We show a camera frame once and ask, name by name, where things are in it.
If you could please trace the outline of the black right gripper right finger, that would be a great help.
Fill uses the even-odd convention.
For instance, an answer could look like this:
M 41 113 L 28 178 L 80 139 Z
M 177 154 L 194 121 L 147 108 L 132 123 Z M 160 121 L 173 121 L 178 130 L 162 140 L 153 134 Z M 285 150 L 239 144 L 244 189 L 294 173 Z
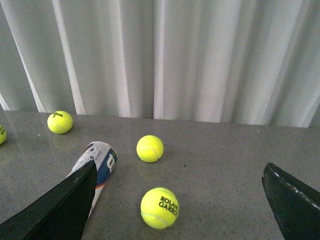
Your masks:
M 271 162 L 261 181 L 283 238 L 318 240 L 320 193 Z

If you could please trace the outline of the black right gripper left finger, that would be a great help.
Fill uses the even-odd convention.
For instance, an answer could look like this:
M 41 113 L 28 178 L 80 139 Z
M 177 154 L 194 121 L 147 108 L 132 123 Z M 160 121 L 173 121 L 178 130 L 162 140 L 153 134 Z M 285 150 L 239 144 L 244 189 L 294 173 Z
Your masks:
M 1 223 L 2 240 L 80 240 L 95 196 L 90 160 L 42 197 Z

